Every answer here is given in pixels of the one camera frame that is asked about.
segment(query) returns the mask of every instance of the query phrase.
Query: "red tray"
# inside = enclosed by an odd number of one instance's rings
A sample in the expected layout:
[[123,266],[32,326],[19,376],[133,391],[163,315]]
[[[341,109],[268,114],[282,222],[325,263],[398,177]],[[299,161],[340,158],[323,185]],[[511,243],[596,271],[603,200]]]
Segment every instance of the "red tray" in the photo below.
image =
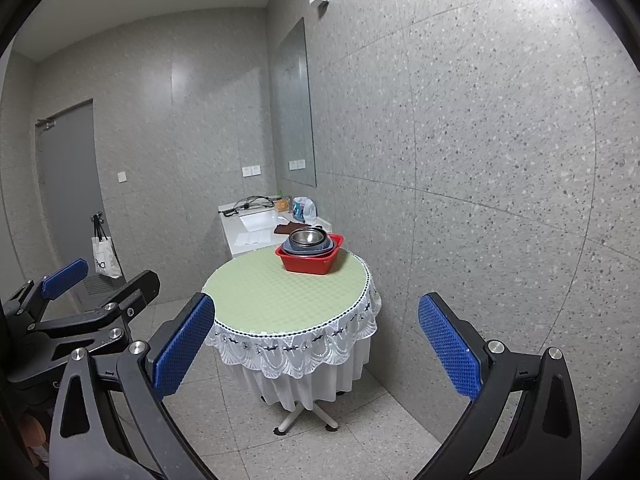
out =
[[338,257],[338,251],[344,241],[340,235],[329,234],[334,241],[334,248],[329,254],[324,256],[295,256],[287,254],[282,250],[282,246],[276,248],[276,254],[282,260],[284,268],[289,272],[302,272],[303,274],[326,274]]

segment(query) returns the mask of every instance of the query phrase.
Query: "gray door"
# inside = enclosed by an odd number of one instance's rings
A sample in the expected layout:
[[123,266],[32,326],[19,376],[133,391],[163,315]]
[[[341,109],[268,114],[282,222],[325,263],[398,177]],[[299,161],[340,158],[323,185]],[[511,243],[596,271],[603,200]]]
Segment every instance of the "gray door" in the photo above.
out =
[[93,104],[64,112],[40,129],[39,162],[43,200],[60,259],[66,265],[82,258],[89,265],[87,278],[73,288],[81,308],[89,310],[125,281],[95,272],[91,218],[103,212],[104,205],[95,162]]

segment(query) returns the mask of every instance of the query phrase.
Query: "white tote bag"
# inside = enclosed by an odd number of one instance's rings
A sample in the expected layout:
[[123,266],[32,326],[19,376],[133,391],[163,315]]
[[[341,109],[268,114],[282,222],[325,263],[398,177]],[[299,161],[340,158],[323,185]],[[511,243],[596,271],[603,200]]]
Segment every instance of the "white tote bag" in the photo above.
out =
[[94,246],[95,272],[110,278],[119,278],[122,276],[122,269],[113,241],[104,233],[97,215],[94,217],[94,235],[91,242]]

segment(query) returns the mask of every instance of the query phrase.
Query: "white table skirt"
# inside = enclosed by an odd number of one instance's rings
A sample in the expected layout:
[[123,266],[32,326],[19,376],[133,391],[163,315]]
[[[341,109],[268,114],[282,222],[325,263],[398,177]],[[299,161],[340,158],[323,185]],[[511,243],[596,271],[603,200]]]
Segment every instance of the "white table skirt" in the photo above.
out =
[[282,374],[276,379],[267,379],[260,370],[249,370],[240,364],[225,365],[240,384],[249,388],[256,397],[263,396],[267,404],[279,402],[293,412],[299,401],[313,409],[315,400],[335,400],[336,392],[350,392],[353,381],[362,375],[362,367],[369,362],[370,337],[356,341],[349,358],[340,365],[323,363],[312,373],[294,379]]

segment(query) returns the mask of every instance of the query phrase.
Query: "round table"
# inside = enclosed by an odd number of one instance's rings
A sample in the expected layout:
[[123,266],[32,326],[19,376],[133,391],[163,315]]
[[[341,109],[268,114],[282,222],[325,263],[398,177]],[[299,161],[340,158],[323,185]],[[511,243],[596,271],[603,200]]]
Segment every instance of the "round table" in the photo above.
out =
[[314,401],[350,391],[369,360],[381,301],[367,264],[340,249],[325,275],[288,272],[266,247],[218,268],[202,291],[216,310],[205,343],[256,396],[292,412],[274,431],[302,409],[337,428]]

